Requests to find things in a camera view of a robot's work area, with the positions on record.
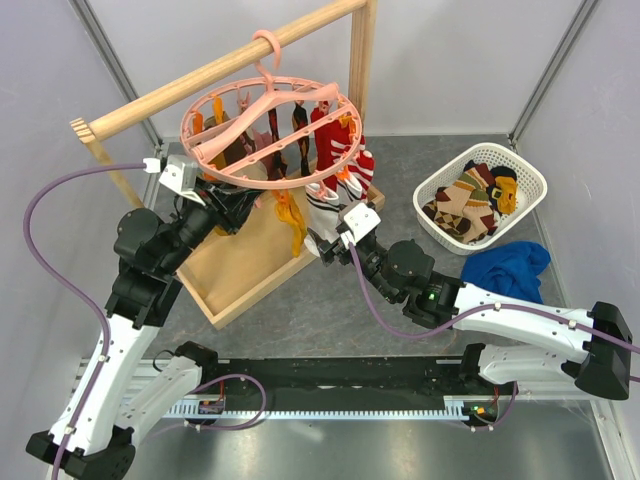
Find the mustard yellow sock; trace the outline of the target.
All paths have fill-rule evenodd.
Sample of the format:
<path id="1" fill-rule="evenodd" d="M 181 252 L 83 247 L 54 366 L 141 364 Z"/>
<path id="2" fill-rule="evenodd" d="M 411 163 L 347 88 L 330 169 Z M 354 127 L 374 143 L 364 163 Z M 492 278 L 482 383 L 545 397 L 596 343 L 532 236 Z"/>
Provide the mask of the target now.
<path id="1" fill-rule="evenodd" d="M 297 258 L 301 253 L 304 239 L 307 235 L 305 219 L 289 190 L 273 190 L 272 195 L 276 201 L 275 213 L 277 218 L 292 229 L 291 252 Z"/>

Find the wooden hanger rack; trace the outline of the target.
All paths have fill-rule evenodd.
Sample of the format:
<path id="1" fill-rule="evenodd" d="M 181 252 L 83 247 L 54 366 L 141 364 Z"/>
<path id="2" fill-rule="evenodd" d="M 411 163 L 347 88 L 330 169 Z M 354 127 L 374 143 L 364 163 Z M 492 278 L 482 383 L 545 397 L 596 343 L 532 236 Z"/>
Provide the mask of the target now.
<path id="1" fill-rule="evenodd" d="M 263 64 L 283 48 L 350 16 L 349 89 L 282 76 Z M 170 288 L 183 286 L 221 329 L 313 260 L 305 239 L 320 229 L 333 193 L 382 205 L 355 170 L 368 162 L 361 107 L 369 80 L 376 5 L 334 1 L 92 122 L 78 139 L 103 166 L 104 141 L 185 98 L 182 152 L 156 166 L 179 201 L 159 219 L 121 173 L 112 180 L 133 205 L 119 231 L 123 272 L 117 312 L 157 320 Z"/>

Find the pink round clip hanger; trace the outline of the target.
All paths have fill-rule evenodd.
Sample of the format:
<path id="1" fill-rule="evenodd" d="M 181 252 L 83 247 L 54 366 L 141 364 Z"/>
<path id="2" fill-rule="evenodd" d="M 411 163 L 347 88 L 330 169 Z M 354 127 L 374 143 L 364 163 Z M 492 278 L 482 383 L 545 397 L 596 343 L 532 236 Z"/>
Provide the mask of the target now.
<path id="1" fill-rule="evenodd" d="M 218 87 L 195 101 L 184 114 L 180 142 L 207 179 L 259 190 L 297 188 L 307 182 L 329 177 L 344 178 L 349 161 L 365 140 L 360 114 L 340 91 L 337 83 L 322 84 L 310 79 L 281 76 L 255 61 L 255 76 Z M 272 144 L 268 111 L 275 108 L 280 140 Z M 339 116 L 349 115 L 350 148 L 326 170 L 316 167 L 314 132 Z M 235 164 L 218 169 L 210 164 L 243 132 L 249 133 L 257 150 Z M 281 150 L 288 165 L 286 176 L 278 180 L 236 177 L 234 172 Z"/>

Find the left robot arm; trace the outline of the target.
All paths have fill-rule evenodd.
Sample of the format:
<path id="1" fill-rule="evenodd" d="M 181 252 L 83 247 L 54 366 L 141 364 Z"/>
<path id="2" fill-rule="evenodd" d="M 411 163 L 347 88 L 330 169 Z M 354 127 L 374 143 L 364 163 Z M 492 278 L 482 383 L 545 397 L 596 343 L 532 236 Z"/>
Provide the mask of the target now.
<path id="1" fill-rule="evenodd" d="M 242 373 L 219 376 L 217 354 L 186 342 L 141 392 L 128 404 L 122 402 L 144 351 L 164 326 L 182 289 L 177 270 L 215 228 L 238 232 L 261 193 L 226 185 L 199 186 L 194 199 L 185 201 L 170 222 L 147 208 L 126 213 L 114 245 L 119 272 L 105 306 L 100 307 L 44 259 L 32 238 L 36 206 L 66 181 L 50 183 L 30 201 L 23 235 L 43 269 L 96 315 L 100 335 L 66 409 L 52 427 L 31 435 L 26 450 L 51 466 L 52 478 L 66 473 L 73 479 L 121 479 L 150 430 L 185 395 L 208 393 L 232 380 L 258 382 Z"/>

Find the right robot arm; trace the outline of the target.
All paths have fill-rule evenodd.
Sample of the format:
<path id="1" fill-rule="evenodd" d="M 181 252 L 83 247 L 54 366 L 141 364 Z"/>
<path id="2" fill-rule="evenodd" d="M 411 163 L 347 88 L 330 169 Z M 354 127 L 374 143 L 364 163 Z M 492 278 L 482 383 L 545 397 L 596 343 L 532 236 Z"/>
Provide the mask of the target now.
<path id="1" fill-rule="evenodd" d="M 590 309 L 545 306 L 499 295 L 435 271 L 433 257 L 413 240 L 384 248 L 370 227 L 360 236 L 346 223 L 311 243 L 326 265 L 353 265 L 364 293 L 375 289 L 432 337 L 444 330 L 476 331 L 517 341 L 512 352 L 474 344 L 466 348 L 458 381 L 467 392 L 491 384 L 522 382 L 531 373 L 560 378 L 600 398 L 630 396 L 631 360 L 638 347 L 619 308 L 596 302 Z"/>

